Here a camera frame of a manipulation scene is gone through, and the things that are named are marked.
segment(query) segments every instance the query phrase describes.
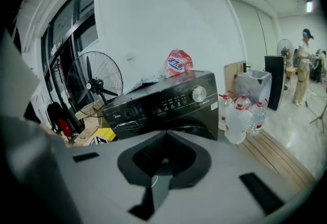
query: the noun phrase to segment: control dial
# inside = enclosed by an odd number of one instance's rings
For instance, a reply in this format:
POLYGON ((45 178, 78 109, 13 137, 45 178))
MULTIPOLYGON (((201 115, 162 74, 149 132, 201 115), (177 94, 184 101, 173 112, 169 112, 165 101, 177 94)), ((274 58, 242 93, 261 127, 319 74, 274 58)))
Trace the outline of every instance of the control dial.
POLYGON ((192 91, 192 99, 195 102, 202 102, 206 98, 206 90, 204 87, 197 86, 192 91))

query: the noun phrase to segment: trash bin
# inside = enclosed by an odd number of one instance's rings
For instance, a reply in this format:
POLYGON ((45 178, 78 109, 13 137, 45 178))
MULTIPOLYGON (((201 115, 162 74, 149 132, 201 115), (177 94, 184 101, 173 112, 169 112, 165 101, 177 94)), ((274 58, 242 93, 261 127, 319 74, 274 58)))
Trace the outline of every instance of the trash bin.
POLYGON ((247 95, 252 105, 264 99, 269 101, 271 80, 272 77, 269 72, 247 71, 239 73, 235 81, 235 94, 236 96, 247 95))

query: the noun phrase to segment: washing machine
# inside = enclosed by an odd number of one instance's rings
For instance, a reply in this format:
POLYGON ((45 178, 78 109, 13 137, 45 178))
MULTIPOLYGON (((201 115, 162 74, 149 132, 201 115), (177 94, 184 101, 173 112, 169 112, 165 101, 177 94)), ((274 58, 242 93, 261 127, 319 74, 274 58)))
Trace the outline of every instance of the washing machine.
POLYGON ((112 101, 103 115, 118 139, 154 130, 176 130, 216 140, 218 94, 215 75, 188 71, 144 85, 112 101))

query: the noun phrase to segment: white floor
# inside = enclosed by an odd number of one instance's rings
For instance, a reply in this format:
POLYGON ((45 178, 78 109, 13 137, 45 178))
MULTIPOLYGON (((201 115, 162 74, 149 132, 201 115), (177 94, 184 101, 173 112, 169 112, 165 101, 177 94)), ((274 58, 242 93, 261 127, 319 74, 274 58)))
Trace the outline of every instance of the white floor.
MULTIPOLYGON (((292 103, 297 77, 294 76, 292 85, 288 81, 288 90, 284 91, 282 102, 273 111, 267 109, 264 129, 284 145, 312 174, 319 179, 327 166, 327 128, 322 133, 321 121, 309 124, 320 116, 326 105, 326 83, 310 82, 310 89, 316 94, 306 93, 305 103, 297 107, 292 103)), ((324 114, 327 125, 327 111, 324 114)))

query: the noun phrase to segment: laundry detergent package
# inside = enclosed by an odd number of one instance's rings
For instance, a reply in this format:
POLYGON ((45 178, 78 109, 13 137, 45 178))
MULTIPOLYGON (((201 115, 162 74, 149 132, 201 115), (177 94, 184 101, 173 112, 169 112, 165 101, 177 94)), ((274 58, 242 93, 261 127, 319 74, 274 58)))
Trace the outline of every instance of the laundry detergent package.
POLYGON ((192 58, 183 50, 172 50, 165 61, 165 77, 173 77, 193 68, 192 58))

